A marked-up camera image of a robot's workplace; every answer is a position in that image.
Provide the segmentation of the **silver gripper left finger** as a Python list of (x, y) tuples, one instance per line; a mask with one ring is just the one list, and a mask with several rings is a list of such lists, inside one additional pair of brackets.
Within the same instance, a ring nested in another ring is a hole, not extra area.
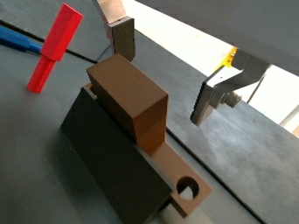
[(96, 4), (106, 24), (112, 53), (132, 61), (136, 56), (135, 20), (127, 15), (122, 0), (96, 0)]

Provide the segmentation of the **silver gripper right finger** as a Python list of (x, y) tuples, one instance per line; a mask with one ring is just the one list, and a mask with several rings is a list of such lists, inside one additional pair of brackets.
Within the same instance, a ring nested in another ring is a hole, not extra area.
[(202, 83), (191, 112), (191, 121), (200, 125), (220, 104), (234, 108), (242, 97), (235, 90), (260, 81), (270, 64), (234, 47), (211, 76)]

